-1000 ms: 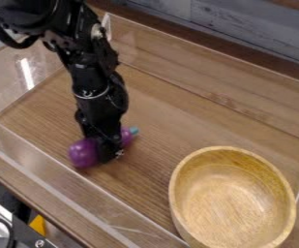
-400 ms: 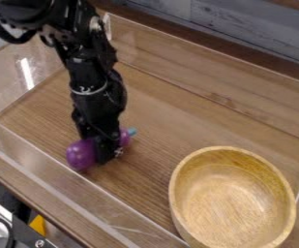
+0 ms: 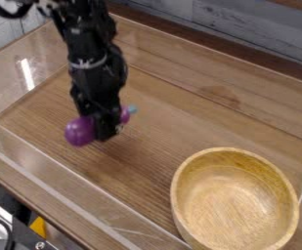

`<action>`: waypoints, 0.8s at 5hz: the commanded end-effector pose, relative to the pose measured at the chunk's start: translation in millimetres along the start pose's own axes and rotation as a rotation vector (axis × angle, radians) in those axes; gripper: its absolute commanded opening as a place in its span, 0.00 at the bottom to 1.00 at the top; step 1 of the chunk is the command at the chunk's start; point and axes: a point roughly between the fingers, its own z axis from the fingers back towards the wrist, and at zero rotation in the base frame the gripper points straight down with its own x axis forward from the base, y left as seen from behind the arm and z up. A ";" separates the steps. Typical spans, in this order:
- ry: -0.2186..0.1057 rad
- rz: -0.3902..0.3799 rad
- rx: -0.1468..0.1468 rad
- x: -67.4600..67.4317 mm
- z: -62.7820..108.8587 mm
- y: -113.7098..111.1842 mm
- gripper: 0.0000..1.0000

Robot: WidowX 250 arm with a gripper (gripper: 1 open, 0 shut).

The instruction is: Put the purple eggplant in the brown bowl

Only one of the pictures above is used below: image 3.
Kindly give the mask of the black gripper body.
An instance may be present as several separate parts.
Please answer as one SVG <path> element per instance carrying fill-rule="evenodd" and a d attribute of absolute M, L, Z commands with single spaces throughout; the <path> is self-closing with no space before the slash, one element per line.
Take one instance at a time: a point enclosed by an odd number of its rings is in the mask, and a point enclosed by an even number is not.
<path fill-rule="evenodd" d="M 122 110 L 119 92 L 127 81 L 127 72 L 122 55 L 104 55 L 98 59 L 68 57 L 72 87 L 86 94 L 96 111 Z"/>

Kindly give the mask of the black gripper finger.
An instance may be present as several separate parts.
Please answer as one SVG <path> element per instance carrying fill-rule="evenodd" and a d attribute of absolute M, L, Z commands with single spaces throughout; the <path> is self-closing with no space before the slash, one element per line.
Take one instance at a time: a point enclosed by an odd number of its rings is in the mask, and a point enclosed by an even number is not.
<path fill-rule="evenodd" d="M 94 138 L 100 141 L 106 142 L 112 137 L 119 134 L 119 130 L 122 127 L 122 120 L 120 120 L 122 111 L 98 111 L 92 115 L 92 126 L 94 126 Z"/>
<path fill-rule="evenodd" d="M 86 94 L 72 87 L 70 91 L 71 98 L 80 116 L 92 116 L 96 112 L 96 106 L 86 96 Z"/>

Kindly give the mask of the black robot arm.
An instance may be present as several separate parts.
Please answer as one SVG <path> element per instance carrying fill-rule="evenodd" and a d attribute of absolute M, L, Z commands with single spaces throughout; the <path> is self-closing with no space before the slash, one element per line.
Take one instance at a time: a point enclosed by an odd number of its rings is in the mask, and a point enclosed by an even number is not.
<path fill-rule="evenodd" d="M 114 43 L 116 22 L 104 0 L 9 0 L 19 5 L 0 17 L 20 19 L 31 8 L 54 22 L 67 46 L 70 95 L 79 117 L 68 122 L 64 137 L 72 146 L 104 142 L 128 122 L 119 92 L 126 85 L 128 65 Z"/>

